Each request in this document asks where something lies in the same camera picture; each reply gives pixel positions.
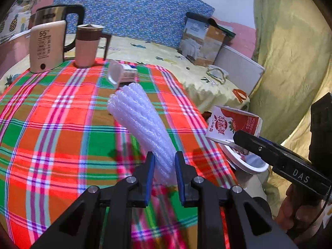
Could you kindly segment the person's right hand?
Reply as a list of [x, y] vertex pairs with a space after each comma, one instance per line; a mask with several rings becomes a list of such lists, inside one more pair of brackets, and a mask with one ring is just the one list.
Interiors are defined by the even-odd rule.
[[295, 199], [295, 187], [291, 184], [286, 191], [286, 198], [283, 200], [275, 219], [278, 226], [282, 230], [288, 231], [294, 227], [295, 223], [301, 223], [306, 227], [311, 222], [314, 222], [311, 226], [311, 228], [313, 228], [317, 225], [316, 221], [318, 221], [318, 224], [320, 225], [322, 222], [322, 215], [317, 219], [315, 219], [315, 217], [320, 213], [323, 202], [320, 201], [316, 206], [302, 205], [296, 208]]

